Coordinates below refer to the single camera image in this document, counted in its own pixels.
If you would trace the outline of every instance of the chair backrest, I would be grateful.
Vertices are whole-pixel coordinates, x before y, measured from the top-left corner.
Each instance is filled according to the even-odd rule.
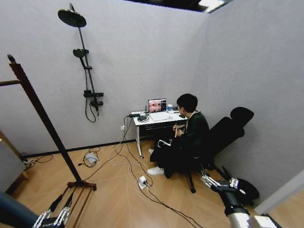
[[[249,109],[237,107],[224,117],[209,132],[210,158],[220,153],[236,139],[245,135],[243,127],[252,119],[254,113]]]

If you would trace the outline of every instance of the robotic hand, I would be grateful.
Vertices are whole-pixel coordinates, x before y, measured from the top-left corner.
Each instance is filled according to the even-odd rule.
[[[224,205],[225,214],[230,221],[231,228],[276,228],[269,217],[254,216],[251,218],[249,212],[239,203],[235,194],[238,191],[238,179],[231,178],[229,181],[216,181],[209,177],[204,167],[201,167],[201,180],[217,192]]]
[[[49,209],[38,217],[32,228],[64,228],[71,213],[72,197],[73,194],[71,194],[71,196],[68,198],[58,217],[50,218],[51,214],[54,212],[59,202],[62,200],[62,195],[60,195],[51,204]]]

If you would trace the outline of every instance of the laptop screen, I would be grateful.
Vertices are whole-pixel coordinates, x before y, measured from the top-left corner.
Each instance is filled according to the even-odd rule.
[[[167,109],[166,99],[155,99],[148,101],[149,113],[164,112]]]

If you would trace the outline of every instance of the chair headrest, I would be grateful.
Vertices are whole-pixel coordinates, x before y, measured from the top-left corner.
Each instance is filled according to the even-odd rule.
[[[252,119],[253,116],[254,112],[244,107],[234,108],[230,113],[231,119],[233,119],[242,127],[244,127]]]

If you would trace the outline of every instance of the white sneaker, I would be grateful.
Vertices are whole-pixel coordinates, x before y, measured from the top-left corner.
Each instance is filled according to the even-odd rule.
[[[151,168],[151,169],[148,169],[147,172],[150,175],[159,175],[159,174],[164,174],[165,173],[165,171],[163,170],[163,168],[161,169],[158,166],[156,166],[154,168]]]

